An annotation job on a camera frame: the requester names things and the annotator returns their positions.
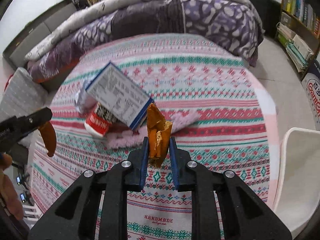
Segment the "striped tablecloth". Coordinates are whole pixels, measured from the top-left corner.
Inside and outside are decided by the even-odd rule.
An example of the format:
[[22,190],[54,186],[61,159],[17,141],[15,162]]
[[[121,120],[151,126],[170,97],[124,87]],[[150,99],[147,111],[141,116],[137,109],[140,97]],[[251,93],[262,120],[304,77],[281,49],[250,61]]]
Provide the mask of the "striped tablecloth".
[[[199,121],[173,134],[178,147],[213,171],[232,169],[273,207],[279,142],[270,95],[241,58],[214,43],[191,34],[159,34],[97,47],[61,85],[51,104],[54,157],[47,157],[41,138],[35,145],[31,193],[43,212],[82,172],[108,170],[132,150],[108,149],[105,139],[90,136],[86,116],[74,107],[84,80],[109,61],[151,95],[167,119],[196,109]],[[128,234],[140,240],[191,238],[191,193],[175,191],[169,156],[161,169],[148,169],[142,192],[128,192]]]

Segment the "gray headboard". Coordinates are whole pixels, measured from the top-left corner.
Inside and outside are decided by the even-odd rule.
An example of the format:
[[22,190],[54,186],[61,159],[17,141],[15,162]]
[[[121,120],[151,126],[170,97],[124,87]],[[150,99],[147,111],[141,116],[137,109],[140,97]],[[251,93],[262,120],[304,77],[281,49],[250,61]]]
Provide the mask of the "gray headboard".
[[[13,70],[18,67],[27,68],[24,56],[75,11],[76,7],[73,5],[72,0],[64,0],[49,8],[32,22],[29,22],[3,52],[3,57]],[[42,83],[42,86],[48,92],[57,90],[69,72],[62,73],[56,78]]]

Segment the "silver screw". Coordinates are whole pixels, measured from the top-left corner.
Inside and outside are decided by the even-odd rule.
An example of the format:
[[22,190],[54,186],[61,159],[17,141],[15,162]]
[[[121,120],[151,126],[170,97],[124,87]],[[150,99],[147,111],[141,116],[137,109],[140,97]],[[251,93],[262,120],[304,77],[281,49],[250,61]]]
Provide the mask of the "silver screw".
[[235,173],[233,171],[226,171],[225,175],[228,178],[233,178],[235,176]]
[[93,171],[92,170],[86,170],[84,172],[84,176],[87,178],[90,178],[93,175]]
[[197,164],[196,162],[194,162],[194,161],[189,161],[189,162],[187,163],[187,165],[188,165],[190,168],[195,168],[198,164]]
[[121,166],[124,167],[124,168],[128,168],[131,166],[131,162],[130,161],[123,161],[121,163]]

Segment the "pink fuzzy cloth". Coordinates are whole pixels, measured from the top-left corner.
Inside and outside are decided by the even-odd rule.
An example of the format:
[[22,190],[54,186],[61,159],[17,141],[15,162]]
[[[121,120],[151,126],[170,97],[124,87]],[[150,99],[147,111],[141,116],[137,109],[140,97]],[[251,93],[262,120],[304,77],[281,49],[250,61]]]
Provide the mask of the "pink fuzzy cloth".
[[[199,120],[200,114],[197,112],[188,113],[186,116],[182,116],[180,113],[173,114],[171,116],[172,130],[171,133],[175,133]],[[147,126],[142,126],[138,129],[137,135],[134,135],[131,130],[123,131],[119,133],[107,133],[106,146],[109,149],[118,149],[122,147],[133,147],[143,143],[145,136],[148,136]]]

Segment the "bookshelf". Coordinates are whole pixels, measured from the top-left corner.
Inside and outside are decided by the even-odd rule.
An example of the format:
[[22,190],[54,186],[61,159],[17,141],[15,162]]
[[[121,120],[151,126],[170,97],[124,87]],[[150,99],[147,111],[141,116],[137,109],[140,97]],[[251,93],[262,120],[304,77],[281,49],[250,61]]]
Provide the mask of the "bookshelf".
[[[320,27],[319,28],[316,27],[316,21],[315,21],[316,19],[315,17],[320,17],[320,16],[316,16],[315,14],[313,14],[313,17],[312,17],[313,20],[308,21],[306,25],[306,21],[305,21],[306,19],[301,21],[301,17],[299,19],[298,17],[292,14],[292,11],[291,12],[287,11],[286,9],[287,6],[284,4],[284,3],[287,3],[287,1],[288,0],[282,0],[281,2],[280,19],[283,14],[286,14],[287,17],[291,18],[292,20],[290,21],[289,28],[292,31],[294,31],[297,35],[299,35],[314,53],[314,55],[308,60],[308,65],[306,69],[303,70],[302,72],[299,72],[300,80],[303,80],[303,78],[308,72],[309,66],[311,65],[313,60],[317,57],[320,50]],[[303,0],[303,1],[304,1],[304,5],[306,5],[308,2],[308,0]],[[287,51],[286,53],[288,57],[293,61],[291,55],[288,54]]]

